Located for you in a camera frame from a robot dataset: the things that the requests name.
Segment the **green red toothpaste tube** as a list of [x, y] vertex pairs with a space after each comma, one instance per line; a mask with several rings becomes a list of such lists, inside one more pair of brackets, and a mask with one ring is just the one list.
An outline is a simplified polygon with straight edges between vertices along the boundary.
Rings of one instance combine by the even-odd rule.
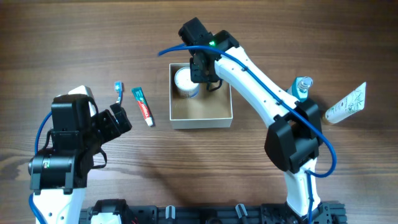
[[152, 118], [152, 113], [150, 112], [142, 88], [141, 87], [133, 88], [131, 92], [134, 95], [137, 104], [139, 105], [144, 121], [147, 123], [149, 127], [152, 127], [154, 125], [154, 120]]

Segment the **blue toothbrush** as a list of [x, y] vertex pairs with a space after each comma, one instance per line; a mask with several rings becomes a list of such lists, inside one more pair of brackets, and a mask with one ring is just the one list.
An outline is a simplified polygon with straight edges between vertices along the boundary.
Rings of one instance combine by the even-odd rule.
[[117, 81], [114, 83], [114, 90], [118, 94], [116, 103], [120, 105], [123, 100], [123, 90], [124, 90], [122, 81]]

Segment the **cotton swab jar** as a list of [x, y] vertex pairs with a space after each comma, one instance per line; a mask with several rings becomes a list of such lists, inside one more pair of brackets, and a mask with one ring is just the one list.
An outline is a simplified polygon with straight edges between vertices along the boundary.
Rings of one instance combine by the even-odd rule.
[[177, 70], [174, 76], [174, 82], [177, 87], [177, 92], [182, 98], [193, 98], [199, 93], [200, 85], [191, 81], [189, 67], [182, 67]]

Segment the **blue mouthwash bottle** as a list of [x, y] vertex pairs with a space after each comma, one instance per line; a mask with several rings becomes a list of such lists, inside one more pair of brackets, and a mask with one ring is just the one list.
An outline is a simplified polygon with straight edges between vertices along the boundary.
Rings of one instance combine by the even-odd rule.
[[312, 85], [313, 79], [311, 77], [297, 77], [286, 92], [296, 97], [300, 102], [304, 102], [308, 98], [308, 91]]

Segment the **white cream tube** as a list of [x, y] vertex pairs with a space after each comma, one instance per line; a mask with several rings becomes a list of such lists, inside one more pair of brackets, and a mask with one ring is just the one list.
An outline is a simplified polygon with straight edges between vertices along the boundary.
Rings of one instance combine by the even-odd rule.
[[364, 109], [366, 99], [366, 82], [345, 96], [323, 115], [323, 121], [329, 124], [336, 124], [349, 116]]

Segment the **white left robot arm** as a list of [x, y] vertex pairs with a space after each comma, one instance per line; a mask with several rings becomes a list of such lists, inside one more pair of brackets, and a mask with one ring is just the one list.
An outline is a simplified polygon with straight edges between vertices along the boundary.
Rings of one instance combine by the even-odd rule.
[[36, 149], [28, 165], [29, 206], [37, 223], [78, 223], [88, 173], [105, 167], [95, 165], [94, 156], [104, 156], [102, 145], [132, 126], [119, 103], [98, 111], [94, 99], [84, 94], [55, 97], [49, 117], [53, 128], [46, 143], [52, 146]]

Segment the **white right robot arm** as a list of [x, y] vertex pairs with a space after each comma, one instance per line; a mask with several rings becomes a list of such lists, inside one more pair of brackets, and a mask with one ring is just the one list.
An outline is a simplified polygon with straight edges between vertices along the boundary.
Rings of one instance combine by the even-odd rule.
[[277, 86], [229, 32], [212, 34], [194, 17], [178, 34], [183, 42], [178, 49], [191, 54], [193, 82], [209, 85], [224, 81], [259, 114], [267, 127], [264, 150], [284, 173], [289, 211], [310, 223], [320, 204], [315, 165], [325, 141], [318, 105], [311, 99], [300, 101]]

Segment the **white cardboard box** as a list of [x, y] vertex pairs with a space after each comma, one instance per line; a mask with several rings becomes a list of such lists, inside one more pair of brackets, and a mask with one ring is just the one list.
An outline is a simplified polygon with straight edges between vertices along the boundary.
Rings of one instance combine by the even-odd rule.
[[233, 120], [231, 87], [223, 83], [219, 90], [209, 92], [199, 85], [198, 93], [184, 98], [178, 93], [174, 77], [188, 63], [169, 65], [169, 120], [173, 129], [228, 128]]

